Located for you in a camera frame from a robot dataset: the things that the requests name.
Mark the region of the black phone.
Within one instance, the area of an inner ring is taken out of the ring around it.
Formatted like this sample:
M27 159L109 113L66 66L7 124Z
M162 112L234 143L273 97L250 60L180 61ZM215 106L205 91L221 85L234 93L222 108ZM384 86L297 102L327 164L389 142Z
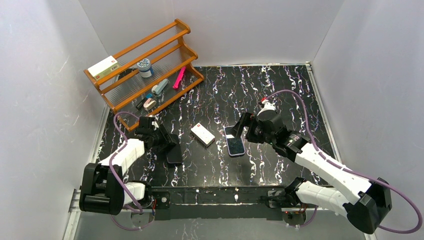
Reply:
M173 146L166 154L166 161L169 167L175 167L183 164L183 154L180 144Z

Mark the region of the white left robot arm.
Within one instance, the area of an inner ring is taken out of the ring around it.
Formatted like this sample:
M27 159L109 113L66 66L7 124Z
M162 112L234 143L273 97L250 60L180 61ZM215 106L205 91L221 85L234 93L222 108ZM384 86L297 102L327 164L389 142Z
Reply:
M134 138L124 142L98 163L89 163L83 171L79 208L83 212L116 216L122 209L143 212L142 201L150 201L149 184L145 181L124 182L124 173L147 150L163 154L170 165L183 162L180 139L154 117L140 117Z

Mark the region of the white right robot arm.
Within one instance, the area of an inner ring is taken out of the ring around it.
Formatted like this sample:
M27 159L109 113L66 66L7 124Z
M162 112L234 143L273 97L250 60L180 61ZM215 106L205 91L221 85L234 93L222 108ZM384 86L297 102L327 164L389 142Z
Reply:
M248 128L245 135L248 142L271 145L278 155L316 173L330 184L330 187L322 187L297 177L282 193L263 196L263 200L292 206L320 206L346 217L355 228L369 235L392 209L387 187L348 173L331 157L319 154L312 140L298 131L287 129L275 110L263 110L257 115L245 112L229 132L239 138L244 128Z

